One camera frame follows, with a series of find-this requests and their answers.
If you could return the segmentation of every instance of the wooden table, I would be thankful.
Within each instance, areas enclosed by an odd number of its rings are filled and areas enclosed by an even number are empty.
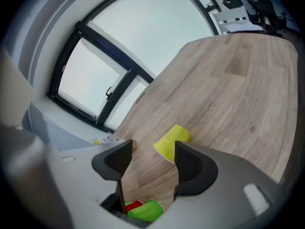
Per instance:
[[[280,38],[231,34],[185,45],[135,102],[116,136],[137,141],[122,179],[125,201],[173,202],[178,171],[153,148],[174,124],[191,142],[235,154],[275,181],[291,152],[297,53]]]

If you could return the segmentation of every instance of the small yellow item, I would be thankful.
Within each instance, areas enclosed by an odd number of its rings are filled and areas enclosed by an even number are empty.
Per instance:
[[[93,141],[93,144],[94,144],[94,145],[100,145],[100,140],[99,140],[99,139],[95,139],[95,140]]]
[[[156,151],[171,163],[175,163],[175,141],[187,142],[190,133],[182,126],[174,125],[157,143]]]

